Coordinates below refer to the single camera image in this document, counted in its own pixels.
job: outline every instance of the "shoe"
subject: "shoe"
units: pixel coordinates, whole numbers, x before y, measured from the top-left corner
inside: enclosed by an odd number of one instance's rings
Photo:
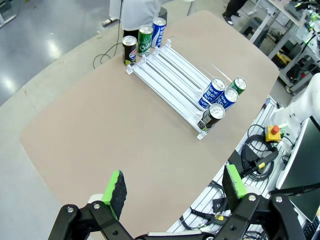
[[[232,22],[231,17],[229,17],[229,16],[224,16],[223,14],[222,14],[222,17],[223,17],[224,20],[227,22],[227,24],[229,24],[229,25],[231,25],[231,26],[234,25],[234,23]]]

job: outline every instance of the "white cloth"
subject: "white cloth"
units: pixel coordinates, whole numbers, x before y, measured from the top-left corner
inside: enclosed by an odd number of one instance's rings
[[[152,24],[161,5],[168,0],[122,0],[121,24],[123,30],[133,31],[141,25]],[[119,19],[121,0],[110,0],[109,15]]]

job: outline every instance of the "blue can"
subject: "blue can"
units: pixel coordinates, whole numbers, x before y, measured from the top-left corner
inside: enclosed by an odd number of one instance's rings
[[[209,106],[209,103],[213,104],[214,101],[223,93],[225,89],[226,82],[220,77],[215,77],[211,80],[209,86],[204,90],[203,96],[200,98],[198,102],[199,105],[206,109]]]
[[[216,104],[220,104],[227,110],[234,104],[239,98],[237,91],[231,87],[227,87],[225,91],[217,98]]]
[[[152,34],[152,43],[151,47],[160,47],[162,43],[162,38],[164,37],[166,20],[161,17],[156,17],[152,22],[153,34]]]

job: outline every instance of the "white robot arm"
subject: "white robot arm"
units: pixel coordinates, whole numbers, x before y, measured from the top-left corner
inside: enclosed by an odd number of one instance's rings
[[[271,121],[273,125],[286,124],[289,132],[296,138],[300,132],[300,124],[311,116],[320,121],[320,73],[312,77],[306,90],[296,101],[275,112]]]

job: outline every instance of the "red button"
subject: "red button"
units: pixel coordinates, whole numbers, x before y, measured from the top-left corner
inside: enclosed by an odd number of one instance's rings
[[[278,125],[274,125],[273,128],[271,129],[271,134],[276,135],[280,131],[280,128]]]

